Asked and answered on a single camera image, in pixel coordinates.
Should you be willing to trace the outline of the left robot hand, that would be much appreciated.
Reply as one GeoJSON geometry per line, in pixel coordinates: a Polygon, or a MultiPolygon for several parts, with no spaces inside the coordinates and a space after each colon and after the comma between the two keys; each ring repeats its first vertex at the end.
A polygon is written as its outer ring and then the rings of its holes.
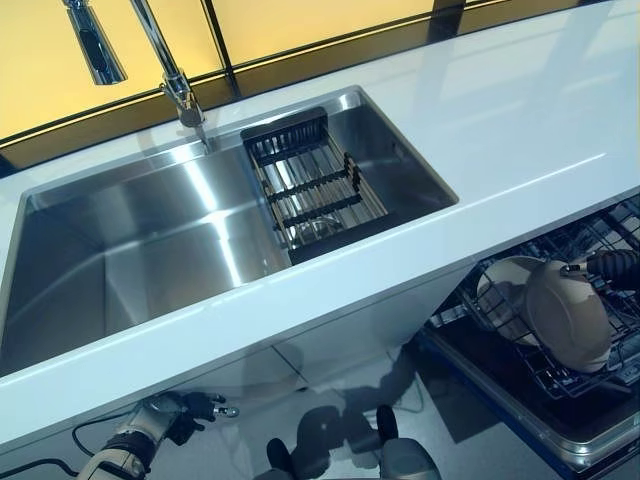
{"type": "Polygon", "coordinates": [[[218,418],[231,419],[240,415],[237,407],[226,405],[225,397],[204,392],[169,391],[148,397],[143,404],[155,412],[186,415],[192,420],[204,420],[210,423],[218,418]]]}

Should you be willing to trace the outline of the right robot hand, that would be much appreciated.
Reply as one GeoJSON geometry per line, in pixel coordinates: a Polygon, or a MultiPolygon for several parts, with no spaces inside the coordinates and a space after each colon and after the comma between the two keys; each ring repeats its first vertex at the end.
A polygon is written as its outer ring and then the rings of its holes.
{"type": "Polygon", "coordinates": [[[595,275],[621,291],[639,290],[639,253],[630,249],[597,251],[582,262],[574,262],[560,268],[564,277],[595,275]]]}

